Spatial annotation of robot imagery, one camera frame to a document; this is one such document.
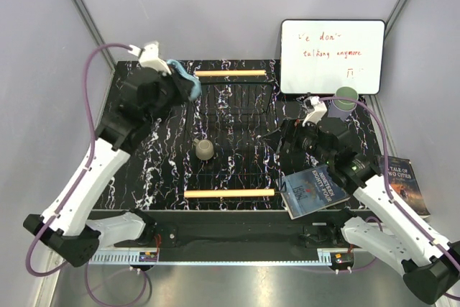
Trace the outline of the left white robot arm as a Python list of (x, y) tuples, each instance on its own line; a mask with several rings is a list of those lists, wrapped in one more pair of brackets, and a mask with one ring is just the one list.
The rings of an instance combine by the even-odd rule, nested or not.
[(109, 181), (150, 135), (153, 122), (200, 94), (200, 81), (179, 68), (171, 74), (135, 70), (103, 115), (79, 172), (49, 208), (27, 216), (24, 228), (73, 267), (86, 264), (98, 249), (120, 242), (150, 245), (156, 222), (143, 211), (132, 209), (99, 220), (88, 217)]

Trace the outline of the taupe ceramic mug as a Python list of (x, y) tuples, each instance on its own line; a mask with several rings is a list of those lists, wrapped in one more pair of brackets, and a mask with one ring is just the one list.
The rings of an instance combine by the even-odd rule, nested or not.
[(195, 147), (195, 155), (199, 160), (207, 161), (213, 158), (214, 146), (208, 139), (195, 138), (193, 145)]

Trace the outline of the lavender plastic cup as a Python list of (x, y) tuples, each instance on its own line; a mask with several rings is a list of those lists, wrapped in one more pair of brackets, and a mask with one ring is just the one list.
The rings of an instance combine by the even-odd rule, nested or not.
[(345, 121), (355, 110), (356, 106), (354, 102), (333, 100), (329, 104), (328, 117), (339, 118)]

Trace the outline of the light blue faceted cup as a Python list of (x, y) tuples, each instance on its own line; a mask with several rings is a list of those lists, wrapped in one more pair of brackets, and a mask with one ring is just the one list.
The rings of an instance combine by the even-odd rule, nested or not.
[(169, 59), (166, 61), (166, 63), (171, 65), (182, 78), (190, 81), (193, 84), (188, 99), (190, 101), (195, 101), (201, 95), (202, 91), (201, 82), (199, 79), (194, 75), (189, 74), (187, 70), (182, 66), (182, 64), (177, 60)]

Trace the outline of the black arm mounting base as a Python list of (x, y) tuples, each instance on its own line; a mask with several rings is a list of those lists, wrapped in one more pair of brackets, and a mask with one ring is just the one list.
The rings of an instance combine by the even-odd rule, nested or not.
[(298, 254), (302, 249), (347, 251), (349, 244), (333, 223), (341, 211), (319, 211), (291, 219), (285, 211), (149, 211), (160, 235), (160, 249), (244, 250)]

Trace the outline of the sage green plastic cup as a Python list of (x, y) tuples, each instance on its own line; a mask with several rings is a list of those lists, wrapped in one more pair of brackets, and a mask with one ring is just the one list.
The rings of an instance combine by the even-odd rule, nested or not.
[(356, 108), (355, 101), (359, 100), (357, 91), (348, 86), (338, 88), (335, 97), (333, 103), (341, 111), (353, 111)]

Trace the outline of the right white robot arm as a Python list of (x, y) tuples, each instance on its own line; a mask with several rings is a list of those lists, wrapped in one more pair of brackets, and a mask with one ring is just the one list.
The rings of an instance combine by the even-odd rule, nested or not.
[(335, 247), (347, 242), (365, 249), (400, 274), (420, 301), (434, 304), (459, 281), (459, 243), (451, 242), (394, 192), (387, 174), (356, 152), (352, 135), (339, 118), (317, 124), (286, 119), (264, 141), (275, 152), (302, 151), (327, 166), (333, 182), (361, 201), (392, 232), (387, 235), (344, 212), (326, 229)]

